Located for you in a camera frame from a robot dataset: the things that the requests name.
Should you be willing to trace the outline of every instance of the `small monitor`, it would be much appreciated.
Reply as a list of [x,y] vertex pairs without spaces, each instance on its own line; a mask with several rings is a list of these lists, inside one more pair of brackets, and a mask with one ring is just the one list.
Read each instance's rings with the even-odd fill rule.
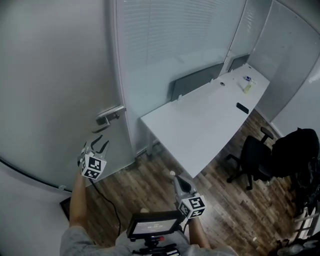
[[134,213],[126,234],[130,239],[171,234],[179,229],[183,219],[184,217],[177,210]]

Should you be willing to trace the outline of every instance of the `white desk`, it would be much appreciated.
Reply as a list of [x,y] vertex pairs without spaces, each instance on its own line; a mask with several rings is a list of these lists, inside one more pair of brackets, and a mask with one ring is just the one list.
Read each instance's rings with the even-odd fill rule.
[[[249,76],[256,81],[248,94]],[[269,81],[248,64],[169,102],[141,119],[149,131],[193,178],[220,152],[247,119],[237,102],[254,109]],[[148,136],[148,153],[152,150]]]

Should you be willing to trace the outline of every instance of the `fiducial marker cube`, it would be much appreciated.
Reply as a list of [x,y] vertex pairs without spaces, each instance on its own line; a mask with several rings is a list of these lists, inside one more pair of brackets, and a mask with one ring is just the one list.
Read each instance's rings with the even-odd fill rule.
[[178,209],[187,219],[199,217],[206,209],[205,197],[200,195],[182,199]]
[[107,164],[107,161],[95,157],[92,152],[85,154],[80,162],[81,175],[93,180],[99,178]]

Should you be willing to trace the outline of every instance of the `black office chair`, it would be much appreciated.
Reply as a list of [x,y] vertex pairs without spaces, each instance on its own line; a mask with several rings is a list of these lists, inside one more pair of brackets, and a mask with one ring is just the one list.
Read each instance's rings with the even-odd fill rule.
[[237,162],[238,169],[238,173],[226,180],[228,183],[246,174],[249,181],[249,186],[246,189],[252,190],[252,176],[254,176],[255,181],[258,179],[268,181],[272,178],[272,174],[269,171],[271,149],[264,143],[268,138],[273,140],[274,135],[264,127],[261,127],[261,132],[264,133],[262,140],[258,140],[250,135],[246,138],[240,159],[233,154],[229,154],[226,157],[226,160],[234,159]]

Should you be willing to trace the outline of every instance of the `door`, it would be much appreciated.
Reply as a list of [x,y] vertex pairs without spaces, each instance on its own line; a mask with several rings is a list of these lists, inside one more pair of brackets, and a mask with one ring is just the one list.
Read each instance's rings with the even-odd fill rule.
[[122,97],[107,0],[0,4],[0,158],[71,190],[88,139],[109,140],[103,177],[134,161],[124,113],[99,134],[96,116]]

